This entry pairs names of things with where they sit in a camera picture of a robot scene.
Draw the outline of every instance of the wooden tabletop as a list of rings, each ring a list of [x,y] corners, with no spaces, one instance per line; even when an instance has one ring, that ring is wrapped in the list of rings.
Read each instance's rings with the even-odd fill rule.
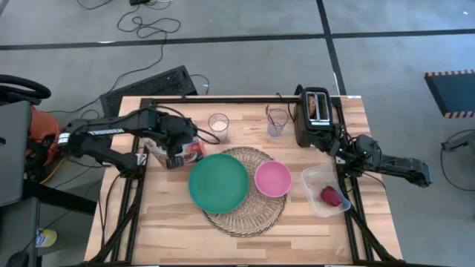
[[[140,96],[124,97],[120,116],[138,109],[140,99]],[[369,135],[370,129],[361,98],[343,96],[341,102],[348,132],[352,136]],[[291,120],[280,138],[270,139],[266,135],[267,104],[264,103],[167,106],[191,117],[198,127],[205,129],[208,128],[207,120],[213,113],[226,114],[230,119],[229,141],[222,145],[205,145],[206,153],[216,154],[237,146],[257,148],[289,167],[292,172],[292,189],[282,217],[273,228],[258,237],[230,237],[213,228],[191,201],[188,191],[191,167],[168,171],[151,156],[145,176],[133,264],[352,263],[343,214],[325,219],[313,215],[299,183],[304,169],[321,162],[332,162],[332,159],[315,148],[298,147]],[[286,110],[287,106],[270,104],[270,108]],[[130,152],[132,140],[130,135],[115,136],[112,148],[122,153]],[[100,197],[103,207],[109,187],[117,174],[115,168],[108,168],[105,172]],[[116,227],[124,183],[124,179],[118,180],[111,192],[106,237]],[[368,226],[394,257],[401,258],[384,189],[380,183],[365,176],[359,178],[359,184]],[[357,227],[356,237],[360,258],[364,258]],[[101,226],[97,208],[85,260],[91,259],[98,252],[100,240]],[[122,238],[120,259],[125,256],[125,240],[126,238]]]

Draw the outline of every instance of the pink bowl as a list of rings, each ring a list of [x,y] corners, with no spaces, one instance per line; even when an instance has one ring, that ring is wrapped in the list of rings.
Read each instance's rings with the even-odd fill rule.
[[[255,186],[268,197],[282,197],[292,186],[288,167],[277,161],[262,163],[255,171]]]

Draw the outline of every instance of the woven placemat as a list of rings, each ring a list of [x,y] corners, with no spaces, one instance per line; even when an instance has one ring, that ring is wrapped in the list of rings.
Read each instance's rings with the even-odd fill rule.
[[[255,186],[254,173],[262,162],[272,158],[254,148],[238,147],[223,151],[238,159],[249,175],[249,192],[243,203],[226,214],[203,213],[220,231],[232,237],[254,237],[269,230],[281,217],[286,203],[283,197],[266,197]]]

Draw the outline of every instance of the gray floor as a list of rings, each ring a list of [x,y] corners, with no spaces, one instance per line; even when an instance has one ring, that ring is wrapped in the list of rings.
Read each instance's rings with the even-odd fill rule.
[[[473,0],[324,3],[335,33],[475,28]],[[83,10],[73,0],[10,0],[0,16],[0,45],[135,40],[134,33],[115,28],[129,10],[125,0],[94,11]],[[322,32],[313,0],[174,0],[167,10],[141,7],[139,12],[146,21],[166,16],[181,20],[180,31],[169,38]],[[458,191],[444,180],[439,143],[457,131],[475,128],[474,121],[444,119],[422,74],[474,69],[474,47],[474,35],[335,40],[347,92],[363,96],[373,136],[384,152],[414,156],[431,167],[434,184],[426,189],[384,178],[402,253],[412,263],[473,265],[475,193]],[[119,86],[185,65],[189,73],[206,75],[212,83],[210,94],[215,95],[293,93],[298,83],[337,93],[324,40],[175,44],[165,46],[164,54],[160,64],[125,77]],[[106,92],[121,73],[159,56],[155,46],[0,51],[0,73],[47,85],[53,97],[42,103],[43,110],[73,109]],[[202,83],[196,81],[200,92]],[[61,123],[76,116],[57,115]],[[473,160],[466,150],[448,154],[451,179],[475,188]],[[49,185],[82,170],[66,165]],[[62,188],[82,195],[102,172],[90,171]],[[98,189],[91,189],[88,197],[96,199]],[[62,212],[42,207],[42,224]],[[58,221],[52,227],[60,233],[58,243],[40,253],[61,250],[47,254],[44,266],[80,262],[90,227],[91,218],[80,214]]]

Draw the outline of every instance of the green plate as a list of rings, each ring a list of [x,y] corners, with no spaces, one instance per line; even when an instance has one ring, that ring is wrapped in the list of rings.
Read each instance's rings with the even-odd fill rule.
[[[214,154],[199,161],[191,171],[189,190],[194,203],[209,213],[237,208],[249,190],[249,176],[232,156]]]

